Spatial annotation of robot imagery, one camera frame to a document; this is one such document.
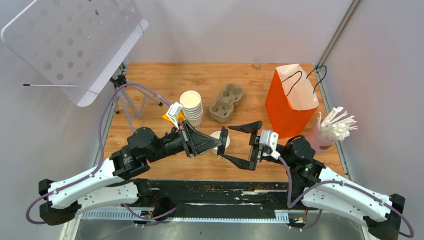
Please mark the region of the black coffee cup lid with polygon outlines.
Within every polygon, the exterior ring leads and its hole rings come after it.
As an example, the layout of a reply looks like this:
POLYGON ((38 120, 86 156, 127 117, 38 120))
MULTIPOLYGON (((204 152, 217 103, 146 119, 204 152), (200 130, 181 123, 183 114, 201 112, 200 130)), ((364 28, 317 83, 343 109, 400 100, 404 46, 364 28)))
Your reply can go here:
POLYGON ((224 126, 221 128, 219 141, 221 145, 217 147, 217 155, 221 156, 225 153, 228 143, 228 129, 224 126))

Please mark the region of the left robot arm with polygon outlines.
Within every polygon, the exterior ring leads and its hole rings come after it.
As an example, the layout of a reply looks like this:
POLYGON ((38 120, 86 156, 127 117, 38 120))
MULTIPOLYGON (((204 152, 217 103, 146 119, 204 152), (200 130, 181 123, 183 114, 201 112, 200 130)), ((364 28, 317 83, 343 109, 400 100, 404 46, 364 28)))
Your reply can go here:
POLYGON ((153 201, 151 184, 137 177, 150 170, 149 163, 181 152, 189 158, 214 148, 221 153, 227 136, 225 128, 215 138, 196 130, 188 121, 173 127, 163 137, 151 128, 138 128, 127 138, 127 145, 98 166, 61 181, 41 180, 38 191, 45 202, 39 206, 39 216, 44 223, 55 226, 104 206, 149 206, 153 201))

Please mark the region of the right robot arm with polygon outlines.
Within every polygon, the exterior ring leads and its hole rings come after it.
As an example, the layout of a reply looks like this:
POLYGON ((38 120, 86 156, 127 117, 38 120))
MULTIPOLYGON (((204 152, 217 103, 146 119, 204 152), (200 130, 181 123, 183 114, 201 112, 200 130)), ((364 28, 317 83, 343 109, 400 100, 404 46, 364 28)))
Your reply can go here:
POLYGON ((219 136, 217 154, 242 170, 253 171, 262 160, 282 164, 288 177, 285 201, 288 209, 304 206, 328 211, 357 222, 380 240, 396 240, 400 235, 414 237, 410 223, 403 216, 405 198, 369 190, 333 171, 314 158, 316 151, 303 135, 278 144, 279 135, 268 129, 258 132, 261 121, 229 126, 230 130, 250 134, 249 159, 225 154, 228 129, 219 136))

